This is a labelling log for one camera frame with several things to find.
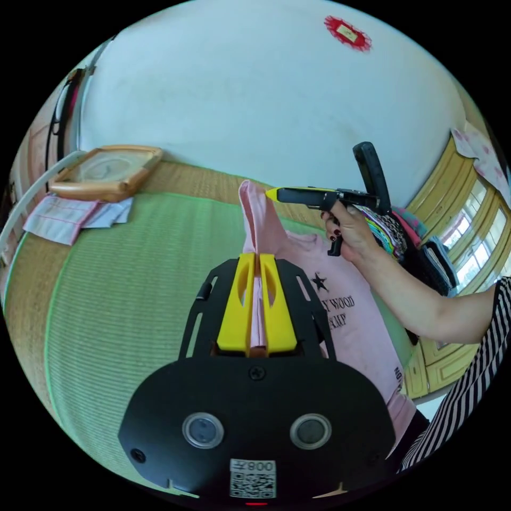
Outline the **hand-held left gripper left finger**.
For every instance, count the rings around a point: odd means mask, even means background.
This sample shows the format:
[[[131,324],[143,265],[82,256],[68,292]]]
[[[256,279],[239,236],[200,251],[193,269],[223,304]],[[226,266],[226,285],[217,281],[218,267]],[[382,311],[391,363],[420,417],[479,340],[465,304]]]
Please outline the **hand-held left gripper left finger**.
[[[217,346],[224,353],[249,353],[252,333],[254,253],[243,253],[236,261]]]

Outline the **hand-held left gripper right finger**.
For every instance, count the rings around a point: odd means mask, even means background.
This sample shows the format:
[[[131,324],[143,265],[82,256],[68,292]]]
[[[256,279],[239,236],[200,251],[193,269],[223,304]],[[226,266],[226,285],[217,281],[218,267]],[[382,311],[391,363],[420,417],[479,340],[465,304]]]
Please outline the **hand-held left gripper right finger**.
[[[292,352],[297,346],[297,339],[272,254],[260,255],[260,273],[267,353],[281,355]]]

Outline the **person's right hand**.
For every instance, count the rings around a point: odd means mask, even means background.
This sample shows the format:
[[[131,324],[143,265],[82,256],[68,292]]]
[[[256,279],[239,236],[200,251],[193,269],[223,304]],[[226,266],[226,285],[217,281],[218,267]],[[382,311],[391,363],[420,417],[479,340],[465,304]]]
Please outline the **person's right hand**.
[[[342,239],[341,255],[357,267],[373,263],[385,254],[366,223],[363,214],[354,206],[336,201],[331,211],[321,212],[326,236],[331,241]]]

